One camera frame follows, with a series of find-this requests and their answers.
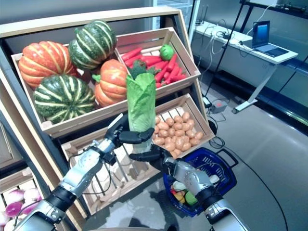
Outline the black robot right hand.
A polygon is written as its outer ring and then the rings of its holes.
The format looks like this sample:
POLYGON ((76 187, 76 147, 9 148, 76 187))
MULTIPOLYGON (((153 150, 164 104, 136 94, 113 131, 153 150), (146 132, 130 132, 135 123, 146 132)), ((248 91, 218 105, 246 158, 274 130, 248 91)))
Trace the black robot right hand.
POLYGON ((150 151, 130 154, 129 157, 139 162, 148 162, 152 167, 167 175, 173 176, 174 174, 176 160, 168 150, 158 145, 153 144, 150 151))

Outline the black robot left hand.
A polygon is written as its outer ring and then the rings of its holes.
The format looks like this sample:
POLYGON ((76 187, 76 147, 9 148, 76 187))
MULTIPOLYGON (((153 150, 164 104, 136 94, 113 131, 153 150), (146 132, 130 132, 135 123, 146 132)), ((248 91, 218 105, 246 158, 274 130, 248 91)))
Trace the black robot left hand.
POLYGON ((128 114, 119 114, 107 127, 105 138, 110 140, 116 148, 124 143, 141 144, 152 137, 154 128, 145 131, 130 131, 128 123, 128 114))

